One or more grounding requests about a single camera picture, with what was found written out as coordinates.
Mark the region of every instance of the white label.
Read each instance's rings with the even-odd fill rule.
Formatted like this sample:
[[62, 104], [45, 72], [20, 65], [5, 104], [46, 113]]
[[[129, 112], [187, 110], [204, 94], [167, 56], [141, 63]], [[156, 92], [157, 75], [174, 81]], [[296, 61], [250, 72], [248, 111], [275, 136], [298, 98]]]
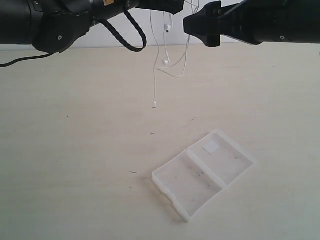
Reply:
[[214, 141], [210, 141], [206, 145], [204, 145], [203, 148], [211, 155], [214, 154], [220, 148], [220, 146]]

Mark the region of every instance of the open plastic case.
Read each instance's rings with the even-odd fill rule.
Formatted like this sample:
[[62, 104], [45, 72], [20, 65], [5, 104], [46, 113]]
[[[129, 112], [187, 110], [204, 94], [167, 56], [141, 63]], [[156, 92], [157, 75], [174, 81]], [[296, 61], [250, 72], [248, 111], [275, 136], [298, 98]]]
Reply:
[[152, 181], [189, 222], [213, 197], [254, 164], [252, 157], [215, 130], [152, 173]]

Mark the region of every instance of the robotic arm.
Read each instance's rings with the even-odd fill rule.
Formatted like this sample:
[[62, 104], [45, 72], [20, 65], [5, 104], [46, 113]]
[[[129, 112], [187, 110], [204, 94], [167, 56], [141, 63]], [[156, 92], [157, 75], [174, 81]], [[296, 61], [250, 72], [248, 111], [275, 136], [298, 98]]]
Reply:
[[[132, 8], [177, 14], [184, 0], [0, 0], [0, 45], [33, 45], [47, 55], [17, 59], [14, 63], [62, 53], [90, 28], [103, 24], [127, 49], [140, 52], [147, 38], [130, 15]], [[108, 22], [124, 13], [141, 36], [143, 47], [126, 42]], [[208, 47], [220, 46], [221, 35], [259, 45], [263, 42], [320, 43], [319, 0], [244, 0], [222, 7], [207, 4], [184, 19], [184, 32]]]

